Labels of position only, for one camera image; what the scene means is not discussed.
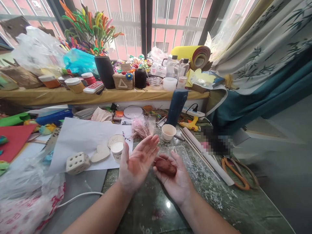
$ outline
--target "white dice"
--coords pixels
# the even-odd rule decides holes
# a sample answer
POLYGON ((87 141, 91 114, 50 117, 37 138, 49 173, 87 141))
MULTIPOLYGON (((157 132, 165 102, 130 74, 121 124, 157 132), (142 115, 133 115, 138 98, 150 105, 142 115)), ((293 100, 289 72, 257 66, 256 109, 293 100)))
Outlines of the white dice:
POLYGON ((79 152, 66 161, 66 172, 71 175, 79 174, 91 166, 90 158, 84 152, 79 152))

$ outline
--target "brown clay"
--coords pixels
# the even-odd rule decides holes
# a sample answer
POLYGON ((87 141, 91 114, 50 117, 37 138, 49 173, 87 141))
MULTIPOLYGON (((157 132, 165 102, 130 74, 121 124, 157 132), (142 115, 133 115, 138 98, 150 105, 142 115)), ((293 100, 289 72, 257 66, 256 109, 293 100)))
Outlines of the brown clay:
POLYGON ((176 175, 176 167, 168 160, 164 160, 159 157, 155 158, 155 166, 158 171, 163 172, 170 177, 174 177, 176 175))

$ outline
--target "yellow glue gun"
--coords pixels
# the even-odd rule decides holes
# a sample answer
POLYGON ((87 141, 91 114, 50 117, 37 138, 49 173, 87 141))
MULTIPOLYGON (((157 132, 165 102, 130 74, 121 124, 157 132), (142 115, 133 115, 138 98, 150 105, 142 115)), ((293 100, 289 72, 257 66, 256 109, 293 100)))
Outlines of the yellow glue gun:
POLYGON ((181 127, 187 127, 189 130, 194 130, 195 132, 198 131, 198 126, 196 126, 196 123, 198 121, 198 117, 194 116, 193 121, 188 120, 188 123, 181 122, 179 123, 181 127))

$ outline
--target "small wooden box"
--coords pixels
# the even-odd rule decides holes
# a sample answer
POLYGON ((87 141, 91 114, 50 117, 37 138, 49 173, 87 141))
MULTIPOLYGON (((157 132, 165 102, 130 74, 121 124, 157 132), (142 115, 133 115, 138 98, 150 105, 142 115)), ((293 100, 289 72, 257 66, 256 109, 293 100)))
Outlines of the small wooden box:
POLYGON ((131 90, 134 88, 134 72, 132 74, 132 80, 128 80, 126 75, 121 73, 113 74, 113 79, 115 82, 116 89, 128 89, 131 90))

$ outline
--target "black vase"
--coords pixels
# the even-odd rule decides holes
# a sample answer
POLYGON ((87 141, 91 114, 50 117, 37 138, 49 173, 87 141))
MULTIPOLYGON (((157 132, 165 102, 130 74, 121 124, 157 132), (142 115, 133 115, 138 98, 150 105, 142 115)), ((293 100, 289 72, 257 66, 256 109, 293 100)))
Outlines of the black vase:
POLYGON ((111 60, 108 56, 95 56, 95 64, 97 66, 98 74, 107 89, 114 89, 115 82, 113 74, 115 74, 111 60))
POLYGON ((135 79, 135 87, 143 89, 146 87, 146 77, 147 73, 145 69, 137 69, 134 72, 134 79, 135 79))

